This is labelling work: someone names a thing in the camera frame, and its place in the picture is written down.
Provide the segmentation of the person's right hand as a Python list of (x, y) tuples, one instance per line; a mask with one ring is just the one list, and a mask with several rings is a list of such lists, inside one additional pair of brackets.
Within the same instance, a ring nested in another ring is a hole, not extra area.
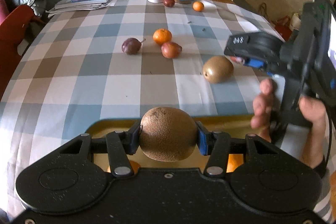
[[(273, 82), (270, 79), (260, 83), (260, 94), (253, 101), (254, 116), (251, 119), (251, 128), (259, 130), (259, 136), (267, 141), (270, 139), (270, 114), (273, 108)], [(324, 104), (310, 97), (301, 97), (299, 109), (306, 120), (312, 123), (307, 136), (301, 161), (311, 168), (315, 168), (323, 160), (323, 140), (326, 131), (326, 108)]]

